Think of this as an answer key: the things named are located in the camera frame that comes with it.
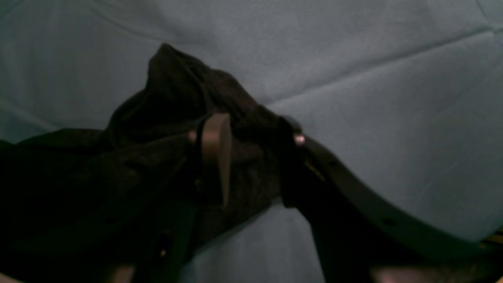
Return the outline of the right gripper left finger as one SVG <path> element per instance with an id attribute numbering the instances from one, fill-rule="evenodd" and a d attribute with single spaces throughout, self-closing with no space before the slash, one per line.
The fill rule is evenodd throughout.
<path id="1" fill-rule="evenodd" d="M 212 114 L 187 135 L 187 152 L 142 228 L 135 283 L 176 283 L 201 208 L 229 201 L 232 133 L 228 114 Z"/>

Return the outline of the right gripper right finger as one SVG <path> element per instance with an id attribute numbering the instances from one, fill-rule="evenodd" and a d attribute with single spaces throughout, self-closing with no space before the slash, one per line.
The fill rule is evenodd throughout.
<path id="1" fill-rule="evenodd" d="M 284 206 L 307 219 L 327 283 L 501 283 L 502 234 L 466 242 L 393 206 L 293 119 L 279 120 Z"/>

